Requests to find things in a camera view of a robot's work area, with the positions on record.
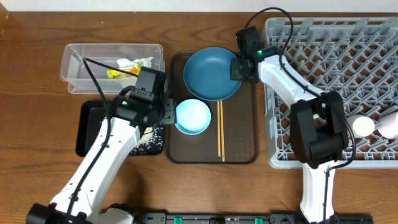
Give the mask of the light blue bowl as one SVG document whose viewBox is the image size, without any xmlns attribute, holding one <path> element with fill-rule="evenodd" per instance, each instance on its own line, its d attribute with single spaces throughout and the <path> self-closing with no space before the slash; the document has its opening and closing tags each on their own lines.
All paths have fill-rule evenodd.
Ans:
<svg viewBox="0 0 398 224">
<path fill-rule="evenodd" d="M 187 135 L 197 135 L 210 125 L 211 111 L 208 105 L 197 99 L 182 101 L 176 107 L 176 128 Z"/>
</svg>

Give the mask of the dark blue plate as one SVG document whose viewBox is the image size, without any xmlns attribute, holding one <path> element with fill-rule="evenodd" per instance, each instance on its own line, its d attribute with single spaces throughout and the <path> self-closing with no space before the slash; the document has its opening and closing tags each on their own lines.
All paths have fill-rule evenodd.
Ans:
<svg viewBox="0 0 398 224">
<path fill-rule="evenodd" d="M 183 80 L 187 89 L 206 101 L 224 100 L 235 94 L 242 82 L 232 80 L 231 61 L 236 55 L 220 47 L 195 52 L 185 64 Z"/>
</svg>

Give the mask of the yellow green snack wrapper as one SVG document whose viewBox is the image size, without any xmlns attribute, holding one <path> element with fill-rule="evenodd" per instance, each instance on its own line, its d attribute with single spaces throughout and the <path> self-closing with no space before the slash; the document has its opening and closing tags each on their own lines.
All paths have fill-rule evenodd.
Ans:
<svg viewBox="0 0 398 224">
<path fill-rule="evenodd" d="M 138 77 L 141 71 L 142 65 L 137 62 L 133 66 L 121 67 L 118 70 L 107 70 L 106 76 L 109 79 L 122 79 Z"/>
</svg>

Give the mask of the white tissue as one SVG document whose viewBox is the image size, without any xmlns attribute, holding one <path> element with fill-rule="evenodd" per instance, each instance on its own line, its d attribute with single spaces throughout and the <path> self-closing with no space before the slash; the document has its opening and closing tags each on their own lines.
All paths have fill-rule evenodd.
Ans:
<svg viewBox="0 0 398 224">
<path fill-rule="evenodd" d="M 117 64 L 119 65 L 120 68 L 133 67 L 138 63 L 143 67 L 151 68 L 152 59 L 153 59 L 153 57 L 139 58 L 139 59 L 135 59 L 135 60 L 129 60 L 127 58 L 120 58 L 120 59 L 117 59 Z"/>
</svg>

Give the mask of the white cup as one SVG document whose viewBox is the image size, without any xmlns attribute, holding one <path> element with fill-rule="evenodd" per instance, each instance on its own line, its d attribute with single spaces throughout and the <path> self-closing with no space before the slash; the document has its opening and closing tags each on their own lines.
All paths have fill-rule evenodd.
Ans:
<svg viewBox="0 0 398 224">
<path fill-rule="evenodd" d="M 369 136 L 375 130 L 373 120 L 360 114 L 352 115 L 347 118 L 355 138 L 364 138 Z"/>
</svg>

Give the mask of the pink cup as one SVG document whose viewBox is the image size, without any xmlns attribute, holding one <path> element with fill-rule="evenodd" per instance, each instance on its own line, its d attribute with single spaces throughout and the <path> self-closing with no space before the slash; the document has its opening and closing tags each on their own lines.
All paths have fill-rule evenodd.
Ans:
<svg viewBox="0 0 398 224">
<path fill-rule="evenodd" d="M 398 127 L 397 127 L 397 112 L 381 117 L 378 122 L 379 133 L 388 139 L 397 139 Z"/>
</svg>

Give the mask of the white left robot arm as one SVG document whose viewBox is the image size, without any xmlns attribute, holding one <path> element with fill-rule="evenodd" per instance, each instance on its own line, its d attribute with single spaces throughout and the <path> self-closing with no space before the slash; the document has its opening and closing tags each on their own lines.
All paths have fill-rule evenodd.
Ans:
<svg viewBox="0 0 398 224">
<path fill-rule="evenodd" d="M 49 205 L 33 204 L 26 223 L 133 223 L 134 214 L 122 205 L 102 213 L 104 196 L 127 155 L 138 144 L 147 124 L 134 123 L 139 115 L 162 112 L 158 125 L 175 123 L 175 100 L 154 104 L 136 102 L 121 95 L 109 102 L 110 118 L 99 133 L 68 184 Z"/>
</svg>

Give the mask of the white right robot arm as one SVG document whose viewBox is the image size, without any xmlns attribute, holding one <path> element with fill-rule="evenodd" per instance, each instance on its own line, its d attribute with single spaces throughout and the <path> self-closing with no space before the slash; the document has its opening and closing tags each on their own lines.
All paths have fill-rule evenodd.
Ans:
<svg viewBox="0 0 398 224">
<path fill-rule="evenodd" d="M 290 146 L 303 167 L 302 214 L 308 223 L 330 223 L 335 169 L 348 146 L 341 96 L 313 86 L 275 48 L 239 51 L 231 61 L 231 79 L 263 82 L 289 107 Z"/>
</svg>

